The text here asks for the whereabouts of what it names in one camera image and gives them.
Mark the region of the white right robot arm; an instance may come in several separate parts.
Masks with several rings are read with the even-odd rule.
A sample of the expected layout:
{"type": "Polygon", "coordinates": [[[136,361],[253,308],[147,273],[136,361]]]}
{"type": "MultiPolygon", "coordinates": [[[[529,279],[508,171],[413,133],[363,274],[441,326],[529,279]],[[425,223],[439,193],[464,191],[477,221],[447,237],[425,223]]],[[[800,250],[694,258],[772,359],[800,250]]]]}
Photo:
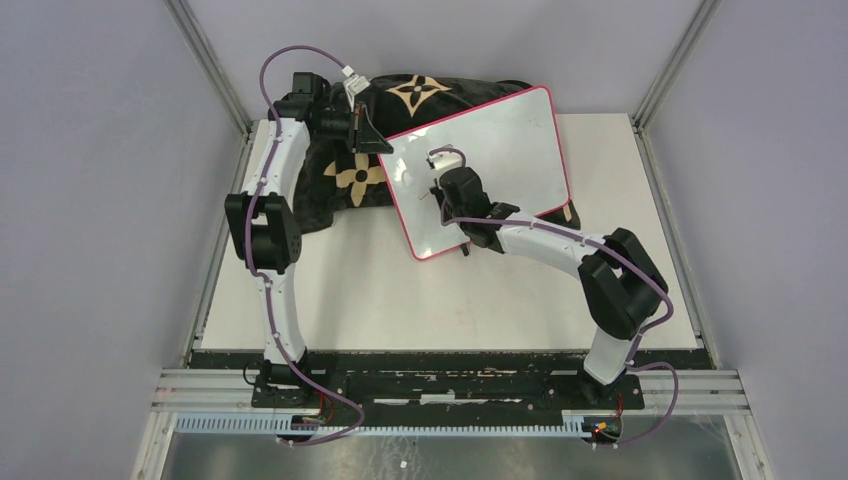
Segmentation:
{"type": "Polygon", "coordinates": [[[457,226],[473,245],[535,260],[580,282],[596,331],[578,394],[596,408],[613,400],[642,337],[659,323],[659,306],[667,316],[674,312],[668,284],[637,236],[624,228],[589,235],[493,202],[467,166],[438,170],[430,191],[442,224],[457,226]]]}

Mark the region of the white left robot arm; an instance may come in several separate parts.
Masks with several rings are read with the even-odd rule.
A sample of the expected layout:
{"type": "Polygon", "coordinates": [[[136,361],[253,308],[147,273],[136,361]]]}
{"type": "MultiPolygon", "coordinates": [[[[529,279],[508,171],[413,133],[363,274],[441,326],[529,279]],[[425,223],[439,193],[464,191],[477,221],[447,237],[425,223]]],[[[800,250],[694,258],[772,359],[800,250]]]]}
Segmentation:
{"type": "Polygon", "coordinates": [[[307,151],[315,140],[337,140],[365,156],[392,150],[370,118],[365,99],[370,82],[350,68],[344,73],[341,103],[327,99],[328,87],[319,75],[294,74],[291,92],[269,104],[267,141],[255,173],[224,204],[232,246],[254,279],[264,316],[264,359],[257,381],[276,386],[279,397],[294,407],[307,404],[315,390],[295,299],[303,233],[290,205],[307,151]]]}

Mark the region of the pink framed whiteboard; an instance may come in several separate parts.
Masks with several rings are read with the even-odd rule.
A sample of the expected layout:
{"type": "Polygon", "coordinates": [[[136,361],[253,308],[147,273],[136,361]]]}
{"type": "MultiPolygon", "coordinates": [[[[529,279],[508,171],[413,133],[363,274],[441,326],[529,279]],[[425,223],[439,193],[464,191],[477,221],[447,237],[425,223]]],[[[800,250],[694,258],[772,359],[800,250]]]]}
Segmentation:
{"type": "Polygon", "coordinates": [[[481,177],[494,201],[533,215],[564,207],[571,199],[567,167],[551,91],[534,86],[399,133],[388,142],[391,154],[378,160],[411,253],[426,260],[459,247],[468,238],[455,225],[442,226],[439,206],[429,192],[437,171],[428,153],[452,147],[481,177]]]}

